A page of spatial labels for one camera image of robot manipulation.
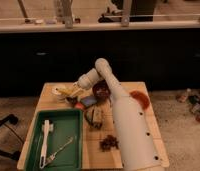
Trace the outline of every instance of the brown food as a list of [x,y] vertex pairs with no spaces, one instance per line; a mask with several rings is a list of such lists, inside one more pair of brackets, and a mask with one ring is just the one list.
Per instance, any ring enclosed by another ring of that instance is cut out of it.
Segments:
[[140,103],[143,110],[147,109],[150,105],[148,97],[141,91],[132,91],[130,95]]
[[95,84],[92,90],[94,96],[99,100],[106,100],[110,96],[110,90],[105,80]]
[[103,141],[100,141],[100,148],[102,151],[109,151],[111,147],[116,147],[118,149],[118,141],[113,135],[107,135]]

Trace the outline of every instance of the clutter on floor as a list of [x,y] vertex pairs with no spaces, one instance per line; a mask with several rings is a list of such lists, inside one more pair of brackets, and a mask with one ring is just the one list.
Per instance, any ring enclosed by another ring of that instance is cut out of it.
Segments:
[[189,101],[192,105],[190,111],[194,114],[196,121],[200,123],[200,91],[194,94],[191,89],[187,89],[182,94],[177,95],[176,98],[181,103]]

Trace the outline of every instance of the black stand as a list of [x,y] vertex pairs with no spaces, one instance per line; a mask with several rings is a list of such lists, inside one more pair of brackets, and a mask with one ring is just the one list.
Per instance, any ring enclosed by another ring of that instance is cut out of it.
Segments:
[[[18,118],[16,116],[14,116],[13,114],[10,114],[7,117],[5,117],[4,119],[0,120],[0,127],[3,124],[5,124],[7,121],[9,121],[13,125],[16,125],[18,122]],[[15,151],[13,154],[11,154],[11,153],[0,150],[0,156],[8,157],[8,158],[11,158],[11,159],[17,161],[20,157],[20,152]]]

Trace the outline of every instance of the floor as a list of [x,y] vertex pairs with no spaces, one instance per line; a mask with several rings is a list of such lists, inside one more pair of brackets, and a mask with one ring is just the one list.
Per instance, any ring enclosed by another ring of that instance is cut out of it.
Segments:
[[[55,0],[24,0],[29,18],[53,19]],[[107,7],[117,10],[111,0],[74,0],[72,12],[81,19],[81,23],[97,23]],[[200,17],[200,0],[157,0],[154,21],[196,20]],[[17,1],[0,0],[0,25],[22,24],[24,19]]]
[[[178,91],[149,92],[158,125],[167,149],[170,167],[167,171],[200,171],[200,123],[190,113],[188,102],[176,101]],[[38,97],[0,98],[0,118],[16,114],[20,122],[12,127],[25,140]],[[0,128],[0,148],[9,152],[21,150],[22,144],[6,127]],[[0,157],[0,171],[15,171],[16,162]]]

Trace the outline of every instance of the cable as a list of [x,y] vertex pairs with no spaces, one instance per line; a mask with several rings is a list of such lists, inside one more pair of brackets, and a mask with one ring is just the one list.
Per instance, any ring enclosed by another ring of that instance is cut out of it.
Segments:
[[6,126],[20,140],[22,144],[24,143],[23,139],[11,127],[9,127],[6,123],[4,123],[3,125]]

